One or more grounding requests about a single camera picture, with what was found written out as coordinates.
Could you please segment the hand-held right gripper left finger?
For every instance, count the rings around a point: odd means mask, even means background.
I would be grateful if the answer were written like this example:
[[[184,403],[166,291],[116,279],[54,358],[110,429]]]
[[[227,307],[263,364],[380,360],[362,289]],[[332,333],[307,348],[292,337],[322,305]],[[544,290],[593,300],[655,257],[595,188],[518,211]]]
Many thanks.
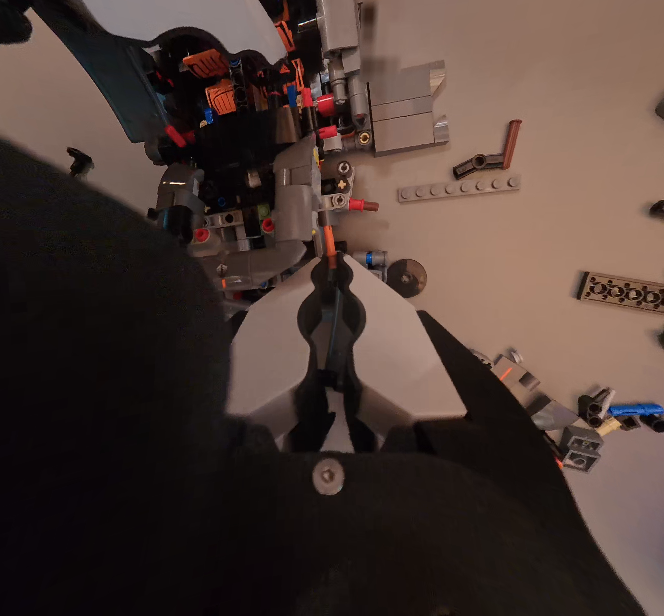
[[[251,305],[230,346],[226,412],[267,428],[273,437],[299,433],[322,437],[325,389],[317,374],[311,332],[320,322],[301,307],[317,290],[312,274],[324,273],[319,257]]]

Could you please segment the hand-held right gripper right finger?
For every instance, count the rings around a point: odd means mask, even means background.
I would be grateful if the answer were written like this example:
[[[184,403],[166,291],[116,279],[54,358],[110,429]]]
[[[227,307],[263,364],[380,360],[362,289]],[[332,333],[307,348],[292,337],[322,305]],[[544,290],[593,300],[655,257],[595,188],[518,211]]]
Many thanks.
[[[413,305],[347,255],[339,257],[339,300],[352,447],[377,447],[395,427],[466,416]]]

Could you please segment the grey lego car model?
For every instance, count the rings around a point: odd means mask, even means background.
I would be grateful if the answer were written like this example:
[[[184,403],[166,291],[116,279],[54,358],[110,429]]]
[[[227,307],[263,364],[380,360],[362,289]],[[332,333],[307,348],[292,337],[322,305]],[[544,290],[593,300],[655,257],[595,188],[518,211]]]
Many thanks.
[[[259,0],[286,57],[230,54],[176,30],[153,43],[103,30],[69,0],[65,46],[129,140],[163,166],[147,221],[216,267],[223,291],[266,288],[304,257],[350,191],[321,179],[324,143],[370,144],[357,0]]]

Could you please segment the dark round lego disc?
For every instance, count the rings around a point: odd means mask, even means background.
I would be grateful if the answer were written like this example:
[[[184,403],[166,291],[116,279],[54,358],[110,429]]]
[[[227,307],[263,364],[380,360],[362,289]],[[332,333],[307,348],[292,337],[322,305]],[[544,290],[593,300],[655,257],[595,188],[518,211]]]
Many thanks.
[[[418,296],[427,285],[427,272],[413,259],[400,259],[387,269],[386,284],[403,298]]]

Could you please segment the long grey lego plate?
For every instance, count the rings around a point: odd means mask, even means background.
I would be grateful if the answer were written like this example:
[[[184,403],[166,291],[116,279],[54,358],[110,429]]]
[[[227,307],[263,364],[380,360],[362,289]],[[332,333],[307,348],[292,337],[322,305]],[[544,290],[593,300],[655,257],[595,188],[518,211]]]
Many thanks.
[[[411,185],[400,188],[397,191],[396,198],[398,203],[404,205],[429,200],[494,196],[500,193],[519,191],[521,183],[522,175],[502,172],[480,178]]]

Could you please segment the black curved lego piece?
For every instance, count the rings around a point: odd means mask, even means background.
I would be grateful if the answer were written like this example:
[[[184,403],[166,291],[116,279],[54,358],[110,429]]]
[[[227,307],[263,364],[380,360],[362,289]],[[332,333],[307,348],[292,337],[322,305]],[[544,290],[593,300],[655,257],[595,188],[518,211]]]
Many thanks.
[[[67,147],[66,153],[71,157],[72,163],[69,170],[71,178],[85,178],[94,169],[94,160],[75,147]]]

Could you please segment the black lego connector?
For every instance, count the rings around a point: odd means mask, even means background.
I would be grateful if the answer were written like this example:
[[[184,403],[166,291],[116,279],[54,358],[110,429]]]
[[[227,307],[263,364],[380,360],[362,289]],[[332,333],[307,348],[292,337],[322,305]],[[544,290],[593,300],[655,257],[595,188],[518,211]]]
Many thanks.
[[[598,429],[608,415],[608,409],[616,395],[612,388],[601,388],[578,397],[578,417],[590,428]]]

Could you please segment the dark grey lego brick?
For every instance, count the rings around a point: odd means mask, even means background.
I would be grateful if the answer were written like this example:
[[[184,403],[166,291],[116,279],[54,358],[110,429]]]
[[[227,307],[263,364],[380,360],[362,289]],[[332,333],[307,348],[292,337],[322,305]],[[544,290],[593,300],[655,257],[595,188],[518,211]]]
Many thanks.
[[[598,451],[570,447],[560,459],[560,464],[564,469],[589,473],[600,459],[601,454]]]
[[[564,454],[596,454],[602,446],[603,438],[594,429],[570,425],[562,431],[559,449]]]

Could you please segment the black lego pin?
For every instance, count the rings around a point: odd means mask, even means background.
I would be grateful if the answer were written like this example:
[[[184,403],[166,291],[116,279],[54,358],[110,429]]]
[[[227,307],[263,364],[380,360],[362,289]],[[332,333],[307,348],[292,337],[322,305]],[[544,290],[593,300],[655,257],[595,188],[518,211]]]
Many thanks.
[[[491,169],[506,170],[507,165],[502,154],[477,154],[452,168],[455,180],[461,180],[473,173]]]

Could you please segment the blue lego liftarm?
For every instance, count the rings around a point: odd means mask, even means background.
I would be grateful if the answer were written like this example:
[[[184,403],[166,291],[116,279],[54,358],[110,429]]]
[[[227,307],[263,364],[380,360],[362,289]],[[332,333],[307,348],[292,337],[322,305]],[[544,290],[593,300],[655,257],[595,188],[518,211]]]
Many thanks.
[[[662,416],[663,406],[659,404],[644,403],[644,404],[617,404],[611,405],[608,408],[608,415],[612,417],[648,417],[648,416]]]

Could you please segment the grey lego panel assembly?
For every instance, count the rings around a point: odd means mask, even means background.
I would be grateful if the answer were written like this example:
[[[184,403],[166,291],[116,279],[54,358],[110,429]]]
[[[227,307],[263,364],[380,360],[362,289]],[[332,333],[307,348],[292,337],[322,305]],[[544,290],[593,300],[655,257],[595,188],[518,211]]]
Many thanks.
[[[381,71],[370,77],[370,117],[377,157],[449,143],[447,117],[434,110],[445,78],[443,60]]]

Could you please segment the brown lego axle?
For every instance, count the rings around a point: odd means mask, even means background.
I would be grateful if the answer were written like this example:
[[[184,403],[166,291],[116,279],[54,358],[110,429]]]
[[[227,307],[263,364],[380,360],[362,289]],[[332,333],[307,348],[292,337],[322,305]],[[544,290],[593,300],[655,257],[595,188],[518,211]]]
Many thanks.
[[[510,168],[514,151],[516,148],[517,139],[519,136],[520,127],[522,124],[521,119],[514,119],[509,122],[505,143],[502,148],[502,169],[508,170]]]

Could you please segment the grey connector with blue pin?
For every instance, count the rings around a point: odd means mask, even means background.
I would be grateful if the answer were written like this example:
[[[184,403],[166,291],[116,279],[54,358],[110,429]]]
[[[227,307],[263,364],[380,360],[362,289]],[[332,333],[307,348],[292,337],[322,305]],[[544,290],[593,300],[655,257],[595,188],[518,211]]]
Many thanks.
[[[382,250],[354,251],[352,258],[363,268],[372,272],[375,277],[387,282],[388,253]]]

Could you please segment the grey panel with orange line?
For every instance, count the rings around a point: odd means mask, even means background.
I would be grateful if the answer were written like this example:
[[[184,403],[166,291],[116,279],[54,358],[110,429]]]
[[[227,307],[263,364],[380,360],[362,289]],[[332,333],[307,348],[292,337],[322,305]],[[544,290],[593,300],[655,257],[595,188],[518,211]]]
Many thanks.
[[[513,394],[533,393],[541,384],[539,379],[525,368],[522,356],[514,348],[497,356],[491,372]]]

